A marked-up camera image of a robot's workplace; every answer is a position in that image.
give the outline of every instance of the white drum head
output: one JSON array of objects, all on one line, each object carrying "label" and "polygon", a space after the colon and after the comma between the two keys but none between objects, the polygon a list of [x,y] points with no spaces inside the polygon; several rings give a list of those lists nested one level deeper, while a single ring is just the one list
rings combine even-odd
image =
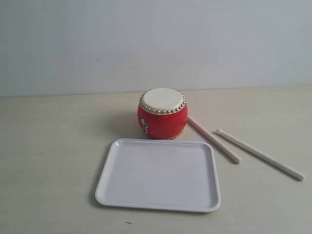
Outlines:
[{"label": "white drum head", "polygon": [[146,92],[142,97],[143,105],[151,110],[175,112],[175,109],[181,109],[184,106],[184,96],[175,89],[156,88]]}]

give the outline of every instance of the tray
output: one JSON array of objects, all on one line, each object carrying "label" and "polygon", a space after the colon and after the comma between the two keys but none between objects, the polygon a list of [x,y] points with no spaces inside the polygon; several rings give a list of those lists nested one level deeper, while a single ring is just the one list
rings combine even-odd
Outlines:
[{"label": "tray", "polygon": [[95,195],[106,206],[212,212],[220,206],[213,149],[204,142],[119,139]]}]

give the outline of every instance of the wooden drumstick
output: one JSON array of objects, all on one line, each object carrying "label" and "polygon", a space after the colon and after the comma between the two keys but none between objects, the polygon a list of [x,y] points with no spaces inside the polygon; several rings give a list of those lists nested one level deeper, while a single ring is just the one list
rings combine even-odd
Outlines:
[{"label": "wooden drumstick", "polygon": [[295,170],[294,168],[291,168],[290,166],[287,166],[286,164],[278,161],[277,159],[267,155],[264,152],[261,152],[260,150],[254,148],[251,145],[248,145],[247,143],[235,138],[234,136],[225,133],[224,131],[217,129],[216,133],[218,133],[219,135],[223,136],[224,138],[226,138],[227,140],[233,142],[234,144],[242,147],[243,149],[251,152],[252,154],[258,156],[259,158],[267,161],[268,163],[274,165],[275,167],[287,172],[288,174],[291,174],[292,176],[296,177],[299,180],[303,180],[304,179],[304,174],[298,172],[297,170]]},{"label": "wooden drumstick", "polygon": [[188,122],[193,125],[197,130],[199,130],[208,140],[210,140],[216,147],[223,151],[227,156],[229,156],[234,162],[239,164],[241,158],[237,156],[233,151],[221,143],[217,138],[215,138],[210,132],[204,129],[199,123],[197,123],[192,117],[188,117]]}]

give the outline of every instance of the red drum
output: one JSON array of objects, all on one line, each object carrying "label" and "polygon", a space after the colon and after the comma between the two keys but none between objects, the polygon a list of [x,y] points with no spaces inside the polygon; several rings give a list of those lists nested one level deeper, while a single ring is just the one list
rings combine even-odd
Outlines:
[{"label": "red drum", "polygon": [[175,89],[152,89],[141,96],[137,118],[143,133],[150,138],[173,139],[187,122],[185,97]]}]

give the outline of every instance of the white wall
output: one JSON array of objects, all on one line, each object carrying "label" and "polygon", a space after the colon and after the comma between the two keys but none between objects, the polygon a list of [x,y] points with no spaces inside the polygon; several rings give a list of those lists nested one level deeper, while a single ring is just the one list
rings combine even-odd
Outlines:
[{"label": "white wall", "polygon": [[312,84],[311,0],[0,0],[0,96]]}]

